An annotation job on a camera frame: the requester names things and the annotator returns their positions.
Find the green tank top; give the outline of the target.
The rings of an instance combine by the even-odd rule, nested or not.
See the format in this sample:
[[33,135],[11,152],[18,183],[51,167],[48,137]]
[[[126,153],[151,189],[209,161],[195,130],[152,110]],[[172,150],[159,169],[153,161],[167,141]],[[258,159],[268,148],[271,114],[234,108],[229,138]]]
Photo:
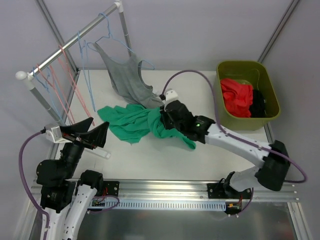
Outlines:
[[103,122],[109,123],[110,131],[121,141],[136,144],[152,133],[158,139],[177,138],[189,149],[195,150],[194,141],[174,128],[165,128],[160,110],[160,107],[145,108],[140,104],[127,104],[126,107],[105,106],[97,114]]

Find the light blue wire hanger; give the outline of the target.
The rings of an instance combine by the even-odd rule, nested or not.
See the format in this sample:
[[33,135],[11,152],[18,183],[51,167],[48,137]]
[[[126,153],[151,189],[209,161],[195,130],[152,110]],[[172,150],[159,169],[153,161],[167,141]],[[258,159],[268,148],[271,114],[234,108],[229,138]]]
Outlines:
[[65,113],[65,101],[63,100],[62,92],[59,88],[57,78],[55,77],[54,72],[52,71],[52,66],[45,68],[45,73],[42,71],[38,74],[35,74],[35,68],[32,68],[32,73],[35,77],[35,80],[42,85],[49,95],[51,106],[56,112],[58,119],[63,121],[63,113]]

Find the grey tank top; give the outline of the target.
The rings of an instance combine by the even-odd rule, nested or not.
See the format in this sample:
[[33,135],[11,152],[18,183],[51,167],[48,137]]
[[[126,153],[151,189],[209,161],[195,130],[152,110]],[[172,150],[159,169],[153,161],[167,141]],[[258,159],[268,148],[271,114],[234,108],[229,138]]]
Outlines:
[[142,78],[142,60],[135,53],[123,63],[113,60],[97,44],[93,44],[101,56],[114,91],[129,104],[140,104],[147,109],[154,109],[163,105],[162,100],[154,93],[151,85]]

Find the red tank top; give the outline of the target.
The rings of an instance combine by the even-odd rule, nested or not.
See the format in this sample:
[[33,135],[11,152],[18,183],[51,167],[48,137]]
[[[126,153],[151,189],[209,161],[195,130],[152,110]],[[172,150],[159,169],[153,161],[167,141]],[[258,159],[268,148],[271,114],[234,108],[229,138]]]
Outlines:
[[242,84],[230,78],[220,81],[222,97],[226,110],[238,118],[250,118],[253,104],[253,86]]

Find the black tank top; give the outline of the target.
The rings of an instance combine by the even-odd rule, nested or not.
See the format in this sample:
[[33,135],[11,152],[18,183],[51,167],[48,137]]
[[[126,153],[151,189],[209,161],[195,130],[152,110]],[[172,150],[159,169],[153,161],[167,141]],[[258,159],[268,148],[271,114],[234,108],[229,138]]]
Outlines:
[[266,117],[266,103],[263,94],[254,89],[252,104],[249,107],[251,118],[265,118]]

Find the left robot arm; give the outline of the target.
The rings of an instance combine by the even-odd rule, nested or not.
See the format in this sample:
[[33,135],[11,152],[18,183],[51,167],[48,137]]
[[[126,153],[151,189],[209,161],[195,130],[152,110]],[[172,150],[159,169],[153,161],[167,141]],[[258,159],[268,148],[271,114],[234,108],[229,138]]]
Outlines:
[[36,168],[41,185],[40,206],[48,213],[41,230],[48,240],[76,240],[80,226],[94,196],[104,190],[103,174],[85,170],[78,182],[71,181],[85,149],[102,148],[107,141],[109,122],[90,129],[93,118],[73,125],[48,124],[47,139],[63,144],[59,159],[46,159]]

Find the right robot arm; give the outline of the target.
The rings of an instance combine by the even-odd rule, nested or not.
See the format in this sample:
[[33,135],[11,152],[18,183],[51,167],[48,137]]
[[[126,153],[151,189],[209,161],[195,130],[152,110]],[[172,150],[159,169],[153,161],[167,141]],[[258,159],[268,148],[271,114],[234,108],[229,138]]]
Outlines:
[[279,192],[285,182],[290,162],[283,142],[254,142],[202,115],[193,115],[179,100],[160,107],[160,119],[168,130],[176,129],[189,140],[220,147],[253,164],[243,171],[232,171],[219,184],[218,190],[235,199],[248,189],[262,186]]

